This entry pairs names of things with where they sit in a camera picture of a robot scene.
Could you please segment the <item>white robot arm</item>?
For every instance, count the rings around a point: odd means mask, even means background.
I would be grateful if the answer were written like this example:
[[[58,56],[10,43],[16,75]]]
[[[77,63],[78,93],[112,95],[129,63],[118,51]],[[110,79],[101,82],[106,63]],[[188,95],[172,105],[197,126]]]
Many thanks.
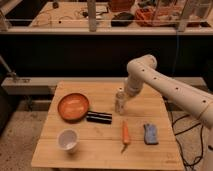
[[[131,60],[124,83],[126,97],[137,96],[146,83],[202,122],[210,132],[201,171],[213,171],[213,95],[167,77],[157,72],[156,67],[157,60],[150,54]]]

